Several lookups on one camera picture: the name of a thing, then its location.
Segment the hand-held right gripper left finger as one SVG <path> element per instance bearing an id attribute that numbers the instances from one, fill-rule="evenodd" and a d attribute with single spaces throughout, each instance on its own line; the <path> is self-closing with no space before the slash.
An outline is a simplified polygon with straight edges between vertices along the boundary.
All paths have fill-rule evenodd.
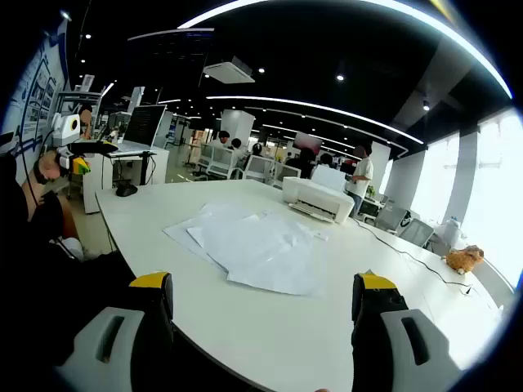
<path id="1" fill-rule="evenodd" d="M 74 338 L 56 372 L 73 391 L 165 391 L 174 340 L 172 276 L 142 275 L 116 306 L 103 309 Z"/>

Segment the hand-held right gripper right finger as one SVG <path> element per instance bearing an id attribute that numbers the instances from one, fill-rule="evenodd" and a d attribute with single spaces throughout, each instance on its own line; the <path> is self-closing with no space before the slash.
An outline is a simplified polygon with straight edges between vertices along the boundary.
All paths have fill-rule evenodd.
<path id="1" fill-rule="evenodd" d="M 354 276 L 352 321 L 354 391 L 447 391 L 463 373 L 447 337 L 387 278 Z"/>

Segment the person's left hand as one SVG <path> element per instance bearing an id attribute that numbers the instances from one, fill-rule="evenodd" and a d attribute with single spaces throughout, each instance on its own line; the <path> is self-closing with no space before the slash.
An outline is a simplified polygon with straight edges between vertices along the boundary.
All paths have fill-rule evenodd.
<path id="1" fill-rule="evenodd" d="M 56 180 L 64 175 L 56 156 L 55 150 L 49 150 L 38 161 L 39 171 L 45 180 Z"/>

